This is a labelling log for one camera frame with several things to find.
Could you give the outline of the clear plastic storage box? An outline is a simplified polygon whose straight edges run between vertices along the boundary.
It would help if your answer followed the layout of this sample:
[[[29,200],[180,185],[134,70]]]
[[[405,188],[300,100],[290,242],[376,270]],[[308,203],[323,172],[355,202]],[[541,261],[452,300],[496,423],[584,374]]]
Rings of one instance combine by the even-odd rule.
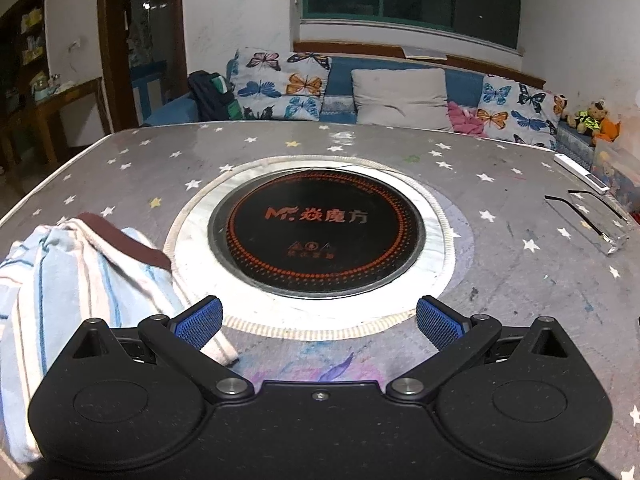
[[[639,161],[614,143],[599,140],[591,172],[610,188],[610,194],[628,212],[639,211]]]

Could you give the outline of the left butterfly pillow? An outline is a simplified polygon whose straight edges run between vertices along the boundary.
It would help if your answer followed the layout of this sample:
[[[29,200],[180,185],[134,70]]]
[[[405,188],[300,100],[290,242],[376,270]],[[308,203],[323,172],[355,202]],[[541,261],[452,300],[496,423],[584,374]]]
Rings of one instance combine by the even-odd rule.
[[[331,67],[323,54],[242,48],[227,75],[245,120],[318,122]]]

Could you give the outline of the black round induction cooktop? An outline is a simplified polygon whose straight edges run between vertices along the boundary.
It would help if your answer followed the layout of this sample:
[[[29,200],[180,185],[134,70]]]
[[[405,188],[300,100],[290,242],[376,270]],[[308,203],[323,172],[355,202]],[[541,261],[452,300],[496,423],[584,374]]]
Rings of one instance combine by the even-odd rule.
[[[247,283],[285,297],[329,299],[380,288],[425,242],[405,194],[356,172],[303,168],[240,185],[210,215],[208,244]]]

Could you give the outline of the book on sofa ledge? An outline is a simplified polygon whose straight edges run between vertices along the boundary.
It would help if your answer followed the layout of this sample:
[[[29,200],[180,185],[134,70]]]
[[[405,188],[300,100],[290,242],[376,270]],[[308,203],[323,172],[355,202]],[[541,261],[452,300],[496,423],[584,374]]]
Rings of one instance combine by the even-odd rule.
[[[401,50],[402,50],[402,53],[405,55],[405,58],[408,58],[409,60],[422,60],[422,61],[435,62],[435,61],[446,61],[447,59],[446,53],[435,51],[433,49],[402,46]]]

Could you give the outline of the clear acrylic stand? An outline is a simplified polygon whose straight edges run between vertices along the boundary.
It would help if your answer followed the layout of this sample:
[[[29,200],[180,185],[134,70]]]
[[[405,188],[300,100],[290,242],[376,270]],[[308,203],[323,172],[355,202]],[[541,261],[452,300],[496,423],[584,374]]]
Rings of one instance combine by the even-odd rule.
[[[559,195],[544,194],[544,201],[602,254],[619,252],[629,240],[630,223],[623,209],[605,196],[568,190]]]

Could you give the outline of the blue white striped shirt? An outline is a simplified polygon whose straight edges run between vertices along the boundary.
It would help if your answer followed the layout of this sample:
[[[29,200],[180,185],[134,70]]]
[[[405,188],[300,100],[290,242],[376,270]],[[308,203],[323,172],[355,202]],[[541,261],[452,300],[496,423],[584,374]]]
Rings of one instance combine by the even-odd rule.
[[[1,263],[1,444],[19,464],[40,456],[27,409],[43,376],[87,318],[134,327],[193,304],[170,259],[141,232],[98,214],[37,226]]]

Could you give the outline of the orange plush toy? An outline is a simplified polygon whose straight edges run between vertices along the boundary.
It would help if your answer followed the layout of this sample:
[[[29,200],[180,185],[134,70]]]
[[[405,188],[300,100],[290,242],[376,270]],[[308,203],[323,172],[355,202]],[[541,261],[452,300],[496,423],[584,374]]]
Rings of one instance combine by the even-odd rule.
[[[599,141],[613,143],[620,136],[620,122],[613,122],[605,117],[600,123],[599,129],[593,133],[591,144],[596,145]]]

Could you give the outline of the plain grey pillow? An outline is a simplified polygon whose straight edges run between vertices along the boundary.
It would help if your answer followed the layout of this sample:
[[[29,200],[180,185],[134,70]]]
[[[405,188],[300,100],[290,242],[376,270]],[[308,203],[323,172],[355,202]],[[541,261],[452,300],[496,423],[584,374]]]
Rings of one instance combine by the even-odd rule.
[[[450,131],[445,71],[353,70],[358,125]]]

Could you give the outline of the teddy bear toy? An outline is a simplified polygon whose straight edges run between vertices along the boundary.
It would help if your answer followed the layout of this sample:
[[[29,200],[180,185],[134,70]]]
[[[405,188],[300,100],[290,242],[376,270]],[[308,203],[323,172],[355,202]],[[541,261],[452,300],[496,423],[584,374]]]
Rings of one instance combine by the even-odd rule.
[[[600,132],[602,122],[608,117],[608,109],[603,100],[593,101],[585,110],[567,117],[570,128],[583,136],[593,136]]]

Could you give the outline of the butterfly pillow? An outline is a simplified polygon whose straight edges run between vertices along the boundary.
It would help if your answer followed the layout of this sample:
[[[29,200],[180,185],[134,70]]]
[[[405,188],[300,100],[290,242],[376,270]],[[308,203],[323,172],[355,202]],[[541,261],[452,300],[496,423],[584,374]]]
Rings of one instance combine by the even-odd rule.
[[[476,117],[488,138],[554,150],[556,128],[566,103],[562,94],[485,76]]]
[[[242,48],[227,75],[245,120],[318,122],[331,67],[323,54]]]

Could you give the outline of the dark backpack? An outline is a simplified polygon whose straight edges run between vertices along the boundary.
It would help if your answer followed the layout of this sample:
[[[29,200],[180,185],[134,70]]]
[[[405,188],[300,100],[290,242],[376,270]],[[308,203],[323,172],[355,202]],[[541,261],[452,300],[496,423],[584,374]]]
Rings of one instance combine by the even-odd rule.
[[[240,104],[235,99],[225,76],[220,73],[197,70],[190,73],[186,82],[196,103],[198,119],[201,122],[243,119]]]

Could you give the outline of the blue sofa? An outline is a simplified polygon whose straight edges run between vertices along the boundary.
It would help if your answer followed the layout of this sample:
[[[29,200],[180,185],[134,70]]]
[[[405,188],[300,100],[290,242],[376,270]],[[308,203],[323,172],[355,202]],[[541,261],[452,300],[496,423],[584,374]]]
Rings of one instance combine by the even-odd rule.
[[[434,65],[410,63],[399,58],[363,58],[362,56],[334,56],[329,73],[328,88],[324,96],[320,120],[354,124],[356,122],[356,104],[352,93],[353,70],[428,70]],[[475,110],[482,100],[484,74],[445,67],[448,100],[455,102],[469,113]],[[170,101],[153,112],[143,122],[145,127],[186,124],[198,122],[198,108],[190,93]],[[585,136],[570,130],[565,122],[556,127],[555,148],[558,152],[570,156],[580,166],[590,168],[594,148]]]

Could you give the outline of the brown wooden side table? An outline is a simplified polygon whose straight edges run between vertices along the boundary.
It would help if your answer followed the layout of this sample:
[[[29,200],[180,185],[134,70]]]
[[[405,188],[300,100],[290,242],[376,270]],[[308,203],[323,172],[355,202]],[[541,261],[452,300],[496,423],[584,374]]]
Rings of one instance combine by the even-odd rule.
[[[102,78],[93,78],[82,84],[75,84],[63,92],[55,93],[39,103],[30,104],[24,110],[19,110],[1,124],[1,153],[6,158],[6,180],[11,188],[21,197],[26,195],[15,160],[12,148],[10,133],[16,128],[33,126],[37,129],[38,138],[43,146],[44,154],[47,156],[47,164],[51,171],[57,170],[61,166],[56,154],[54,142],[50,129],[50,119],[58,114],[67,105],[85,99],[87,96],[94,96],[96,107],[98,108],[101,126],[104,136],[112,133],[110,120],[108,119],[107,108],[104,99]]]

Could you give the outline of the grey star pattern table cover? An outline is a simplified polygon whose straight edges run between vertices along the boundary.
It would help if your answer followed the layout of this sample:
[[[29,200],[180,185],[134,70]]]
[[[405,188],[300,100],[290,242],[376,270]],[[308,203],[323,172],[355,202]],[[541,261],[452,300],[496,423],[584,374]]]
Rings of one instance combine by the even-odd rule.
[[[430,191],[446,214],[456,266],[440,294],[464,313],[506,325],[556,318],[613,404],[600,463],[639,474],[639,230],[605,255],[544,194],[588,191],[550,152],[411,129],[315,122],[232,122],[115,133],[50,174],[30,170],[21,197],[1,189],[1,245],[40,224],[105,214],[163,245],[181,209],[216,184],[261,176],[270,162],[336,162],[381,170]]]

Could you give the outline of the brown wooden door frame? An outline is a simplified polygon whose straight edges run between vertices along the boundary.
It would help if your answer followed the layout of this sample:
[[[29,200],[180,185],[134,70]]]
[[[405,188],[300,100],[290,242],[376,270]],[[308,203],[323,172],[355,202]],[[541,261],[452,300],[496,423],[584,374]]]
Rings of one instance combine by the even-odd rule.
[[[96,0],[103,83],[115,132],[188,91],[182,0]]]

